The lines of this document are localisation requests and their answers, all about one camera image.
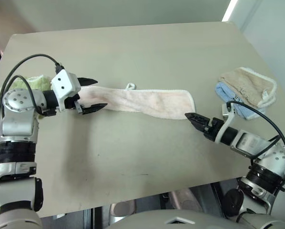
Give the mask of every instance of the table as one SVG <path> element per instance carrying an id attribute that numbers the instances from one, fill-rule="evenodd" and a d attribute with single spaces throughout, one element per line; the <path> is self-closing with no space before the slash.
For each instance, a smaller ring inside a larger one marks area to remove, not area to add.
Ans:
<path id="1" fill-rule="evenodd" d="M 46 53 L 97 85 L 185 89 L 196 112 L 222 118 L 214 86 L 240 66 L 273 77 L 265 62 L 230 23 L 182 23 L 13 35 L 0 61 L 0 86 L 24 57 Z M 16 73 L 54 76 L 54 65 L 35 58 Z M 266 113 L 285 134 L 285 92 Z M 261 119 L 236 118 L 234 128 L 275 135 Z M 43 181 L 41 217 L 141 198 L 247 173 L 249 160 L 204 138 L 187 120 L 101 110 L 67 111 L 40 120 L 37 177 Z"/>

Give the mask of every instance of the black wire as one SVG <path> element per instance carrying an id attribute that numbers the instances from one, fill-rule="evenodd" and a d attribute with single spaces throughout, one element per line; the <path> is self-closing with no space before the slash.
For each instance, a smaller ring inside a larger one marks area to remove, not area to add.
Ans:
<path id="1" fill-rule="evenodd" d="M 30 60 L 34 57 L 46 57 L 48 59 L 50 59 L 51 61 L 53 61 L 55 63 L 55 65 L 60 65 L 55 59 L 53 59 L 51 56 L 49 55 L 46 55 L 46 54 L 42 54 L 42 53 L 39 53 L 39 54 L 34 54 L 34 55 L 31 55 L 31 56 L 28 56 L 26 58 L 24 58 L 23 60 L 21 60 L 20 62 L 18 62 L 13 68 L 12 70 L 9 72 L 9 74 L 7 75 L 2 87 L 1 87 L 1 91 L 0 91 L 0 101 L 2 100 L 3 98 L 3 95 L 4 95 L 4 92 L 5 92 L 5 87 L 6 87 L 6 84 L 7 82 L 9 81 L 9 79 L 11 78 L 11 76 L 13 75 L 13 73 L 18 69 L 18 67 L 20 65 L 22 65 L 24 62 L 26 62 L 27 60 Z M 4 107 L 1 106 L 1 116 L 4 117 L 5 114 L 4 114 Z"/>
<path id="2" fill-rule="evenodd" d="M 23 60 L 21 60 L 20 62 L 18 62 L 12 68 L 12 70 L 9 72 L 9 74 L 7 75 L 6 79 L 3 82 L 1 90 L 0 90 L 0 113 L 1 113 L 2 117 L 4 117 L 4 107 L 2 106 L 2 98 L 3 98 L 4 92 L 5 92 L 6 84 L 8 83 L 9 79 L 12 77 L 13 73 L 18 69 L 18 67 L 20 65 L 22 65 L 24 62 L 26 62 L 27 60 L 29 60 L 31 58 L 39 57 L 39 56 L 40 57 L 46 57 L 46 58 L 50 59 L 51 61 L 53 61 L 55 63 L 56 67 L 60 65 L 55 59 L 53 59 L 51 56 L 46 55 L 46 54 L 34 54 L 34 55 L 28 56 L 28 57 L 24 58 Z"/>
<path id="3" fill-rule="evenodd" d="M 246 105 L 244 103 L 241 103 L 241 102 L 238 102 L 238 101 L 229 101 L 229 102 L 226 103 L 227 107 L 230 107 L 231 104 L 239 104 L 239 105 L 244 106 L 247 109 L 255 112 L 256 114 L 260 115 L 263 119 L 265 119 L 277 131 L 277 133 L 279 134 L 279 136 L 281 137 L 281 140 L 283 141 L 283 143 L 285 145 L 285 136 L 283 135 L 281 130 L 276 126 L 276 124 L 271 119 L 269 119 L 267 116 L 265 116 L 263 113 L 259 112 L 258 110 L 254 109 L 254 108 L 252 108 L 249 105 Z M 279 189 L 282 190 L 282 191 L 285 190 L 282 187 L 284 184 L 285 184 L 285 178 L 284 178 L 283 182 L 280 184 L 280 187 L 279 187 Z"/>
<path id="4" fill-rule="evenodd" d="M 31 97 L 31 101 L 32 101 L 33 107 L 34 107 L 34 109 L 36 110 L 36 112 L 37 112 L 38 114 L 40 114 L 40 115 L 43 115 L 42 110 L 41 110 L 41 109 L 37 106 L 37 104 L 36 104 L 36 101 L 35 101 L 35 99 L 34 99 L 33 92 L 32 92 L 32 89 L 31 89 L 29 83 L 27 82 L 27 80 L 26 80 L 23 76 L 21 76 L 21 75 L 15 75 L 15 76 L 13 76 L 13 77 L 11 78 L 11 80 L 9 81 L 9 83 L 7 84 L 6 90 L 9 90 L 9 88 L 10 88 L 11 85 L 12 85 L 12 83 L 13 83 L 17 78 L 20 78 L 20 79 L 25 83 L 25 85 L 26 85 L 26 87 L 27 87 L 27 90 L 28 90 L 28 92 L 29 92 L 29 95 L 30 95 L 30 97 Z"/>
<path id="5" fill-rule="evenodd" d="M 257 159 L 260 155 L 264 154 L 267 150 L 272 148 L 277 142 L 279 142 L 280 139 L 281 139 L 281 137 L 279 135 L 276 135 L 275 137 L 268 140 L 269 142 L 272 142 L 272 143 L 269 146 L 267 146 L 265 149 L 260 151 L 258 154 L 251 157 L 251 165 L 253 165 L 255 159 Z"/>
<path id="6" fill-rule="evenodd" d="M 240 219 L 244 214 L 256 214 L 253 210 L 247 208 L 246 211 L 242 212 L 240 215 L 238 215 L 236 223 L 239 223 Z"/>

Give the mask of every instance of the terry cloth towel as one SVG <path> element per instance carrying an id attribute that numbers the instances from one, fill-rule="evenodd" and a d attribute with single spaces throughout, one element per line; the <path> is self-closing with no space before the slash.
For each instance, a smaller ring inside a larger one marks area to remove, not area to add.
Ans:
<path id="1" fill-rule="evenodd" d="M 236 94 L 233 92 L 225 83 L 219 82 L 215 86 L 215 92 L 218 94 L 218 96 L 221 97 L 225 102 L 234 100 L 238 102 L 243 102 Z M 247 109 L 244 106 L 234 104 L 234 109 L 238 113 L 238 115 L 242 118 L 245 118 L 247 120 L 253 119 L 253 118 L 258 118 L 260 117 L 258 114 L 255 112 Z M 265 108 L 258 108 L 258 111 L 261 113 L 265 114 Z"/>
<path id="2" fill-rule="evenodd" d="M 194 101 L 185 90 L 131 90 L 85 86 L 79 91 L 80 104 L 107 103 L 104 109 L 114 111 L 141 112 L 157 118 L 186 119 L 185 113 L 195 112 Z"/>
<path id="3" fill-rule="evenodd" d="M 237 68 L 219 78 L 232 89 L 241 100 L 255 108 L 267 107 L 276 100 L 277 83 L 250 68 Z"/>

